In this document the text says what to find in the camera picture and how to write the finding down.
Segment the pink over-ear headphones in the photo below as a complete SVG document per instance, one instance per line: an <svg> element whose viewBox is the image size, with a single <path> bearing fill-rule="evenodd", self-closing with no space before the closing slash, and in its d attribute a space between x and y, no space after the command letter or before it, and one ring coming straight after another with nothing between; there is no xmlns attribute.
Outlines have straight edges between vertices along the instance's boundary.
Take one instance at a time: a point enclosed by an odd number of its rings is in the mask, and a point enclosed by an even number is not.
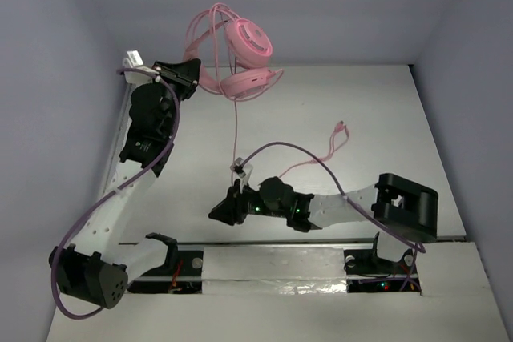
<svg viewBox="0 0 513 342"><path fill-rule="evenodd" d="M231 74L220 77L219 41L217 31L224 32ZM244 102L257 98L277 84L284 71L272 70L269 62L273 45L266 33L255 23L241 17L224 3L216 3L190 21L185 33L184 60L198 59L200 45L212 40L215 75L200 68L199 86L205 91Z"/></svg>

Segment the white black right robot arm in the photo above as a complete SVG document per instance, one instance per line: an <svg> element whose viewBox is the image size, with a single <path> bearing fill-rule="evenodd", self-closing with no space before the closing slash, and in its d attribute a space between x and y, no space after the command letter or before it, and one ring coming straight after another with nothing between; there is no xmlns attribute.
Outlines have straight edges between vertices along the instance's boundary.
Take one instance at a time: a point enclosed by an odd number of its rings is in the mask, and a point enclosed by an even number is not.
<svg viewBox="0 0 513 342"><path fill-rule="evenodd" d="M438 192L392 173L360 190L334 195L300 193L279 177L265 179L257 189L236 179L208 214L209 219L241 225L248 216L283 219L294 231L320 231L336 224L369 222L378 228L373 268L388 272L407 250L423 253L438 235Z"/></svg>

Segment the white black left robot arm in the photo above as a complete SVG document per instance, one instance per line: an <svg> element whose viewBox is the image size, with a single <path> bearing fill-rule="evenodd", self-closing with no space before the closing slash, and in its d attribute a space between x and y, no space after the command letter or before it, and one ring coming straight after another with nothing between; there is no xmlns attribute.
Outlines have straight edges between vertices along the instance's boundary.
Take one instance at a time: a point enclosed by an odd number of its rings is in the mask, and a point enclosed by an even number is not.
<svg viewBox="0 0 513 342"><path fill-rule="evenodd" d="M57 309L85 320L117 305L130 284L178 264L175 239L152 232L127 251L119 241L141 199L167 163L180 124L180 104L200 82L198 58L153 66L125 65L118 73L133 87L124 146L104 195L67 231L49 257Z"/></svg>

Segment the foil covered base rail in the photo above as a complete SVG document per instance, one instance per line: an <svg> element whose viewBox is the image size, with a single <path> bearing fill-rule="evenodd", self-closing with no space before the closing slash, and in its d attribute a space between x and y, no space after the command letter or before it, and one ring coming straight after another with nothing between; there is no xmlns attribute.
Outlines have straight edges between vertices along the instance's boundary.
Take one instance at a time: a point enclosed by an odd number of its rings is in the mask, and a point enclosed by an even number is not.
<svg viewBox="0 0 513 342"><path fill-rule="evenodd" d="M181 244L171 268L135 279L131 294L420 293L417 256L378 257L371 243Z"/></svg>

